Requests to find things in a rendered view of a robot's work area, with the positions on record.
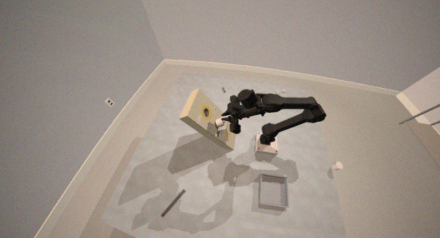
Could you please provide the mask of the white cylinder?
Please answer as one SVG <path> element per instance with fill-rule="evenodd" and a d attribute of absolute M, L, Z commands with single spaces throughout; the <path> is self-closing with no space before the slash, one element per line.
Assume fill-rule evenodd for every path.
<path fill-rule="evenodd" d="M 222 118 L 223 118 L 223 117 L 222 117 Z M 222 118 L 219 118 L 219 119 L 216 120 L 216 125 L 217 125 L 218 127 L 222 127 L 223 125 L 226 124 L 226 121 L 225 121 L 225 120 L 222 120 Z"/>

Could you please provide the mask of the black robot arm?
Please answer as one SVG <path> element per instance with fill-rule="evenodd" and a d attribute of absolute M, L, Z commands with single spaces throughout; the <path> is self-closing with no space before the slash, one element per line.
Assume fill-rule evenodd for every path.
<path fill-rule="evenodd" d="M 264 116 L 266 112 L 273 113 L 281 109 L 304 109 L 301 114 L 278 124 L 267 123 L 262 126 L 263 133 L 260 136 L 260 141 L 264 145 L 270 145 L 271 142 L 275 142 L 275 137 L 281 131 L 296 127 L 305 122 L 321 122 L 327 116 L 320 104 L 312 96 L 308 98 L 281 97 L 278 94 L 255 94 L 253 89 L 243 89 L 239 92 L 237 98 L 246 108 L 248 116 L 259 114 Z M 245 113 L 242 111 L 242 105 L 234 101 L 228 103 L 227 112 L 233 118 L 239 118 Z"/>

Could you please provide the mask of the beige cylinder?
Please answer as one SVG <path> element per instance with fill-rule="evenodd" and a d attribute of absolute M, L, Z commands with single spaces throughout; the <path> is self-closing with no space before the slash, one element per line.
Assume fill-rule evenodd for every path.
<path fill-rule="evenodd" d="M 342 169 L 342 168 L 343 168 L 343 165 L 342 165 L 341 162 L 334 162 L 334 163 L 331 164 L 331 167 L 332 167 L 334 170 L 338 170 L 338 169 Z"/>

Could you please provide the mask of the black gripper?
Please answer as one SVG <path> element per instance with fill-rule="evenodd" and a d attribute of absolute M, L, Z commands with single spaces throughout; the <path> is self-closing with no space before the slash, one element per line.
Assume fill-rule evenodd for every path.
<path fill-rule="evenodd" d="M 234 102 L 237 102 L 240 104 L 239 99 L 235 95 L 230 97 L 230 101 L 231 102 L 234 101 Z M 239 125 L 239 120 L 242 120 L 242 118 L 250 118 L 250 116 L 248 116 L 246 108 L 243 106 L 243 104 L 242 104 L 242 111 L 244 111 L 245 113 L 239 118 L 233 118 L 231 116 L 228 116 L 228 115 L 230 115 L 230 113 L 228 113 L 227 111 L 225 111 L 223 114 L 221 114 L 222 116 L 228 116 L 227 118 L 222 118 L 222 120 L 230 122 L 230 132 L 233 132 L 235 134 L 240 134 L 241 125 Z"/>

